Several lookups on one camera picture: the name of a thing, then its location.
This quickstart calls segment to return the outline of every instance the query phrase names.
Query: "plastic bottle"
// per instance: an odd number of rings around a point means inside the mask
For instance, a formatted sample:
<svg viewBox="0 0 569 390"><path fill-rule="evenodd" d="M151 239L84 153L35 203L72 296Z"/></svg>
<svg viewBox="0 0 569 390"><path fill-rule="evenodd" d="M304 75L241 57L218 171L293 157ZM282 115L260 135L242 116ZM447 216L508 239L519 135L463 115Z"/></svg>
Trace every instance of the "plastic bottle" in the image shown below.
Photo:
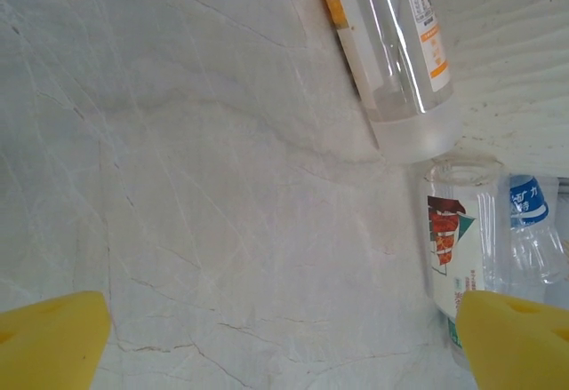
<svg viewBox="0 0 569 390"><path fill-rule="evenodd" d="M517 287L560 281L569 273L569 266L537 179L512 176L510 200L513 272L518 274L513 276L510 294L524 297Z"/></svg>
<svg viewBox="0 0 569 390"><path fill-rule="evenodd" d="M413 163L450 150L461 118L431 1L326 2L386 158Z"/></svg>

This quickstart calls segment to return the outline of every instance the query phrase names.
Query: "blue bottle label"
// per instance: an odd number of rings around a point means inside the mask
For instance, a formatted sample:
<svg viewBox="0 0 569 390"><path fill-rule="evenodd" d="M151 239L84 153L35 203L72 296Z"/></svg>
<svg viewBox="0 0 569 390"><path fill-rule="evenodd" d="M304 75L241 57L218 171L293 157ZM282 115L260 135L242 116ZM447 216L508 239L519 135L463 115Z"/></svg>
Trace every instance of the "blue bottle label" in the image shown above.
<svg viewBox="0 0 569 390"><path fill-rule="evenodd" d="M521 186L512 187L509 195L512 227L531 226L549 215L549 207L537 179L532 178Z"/></svg>

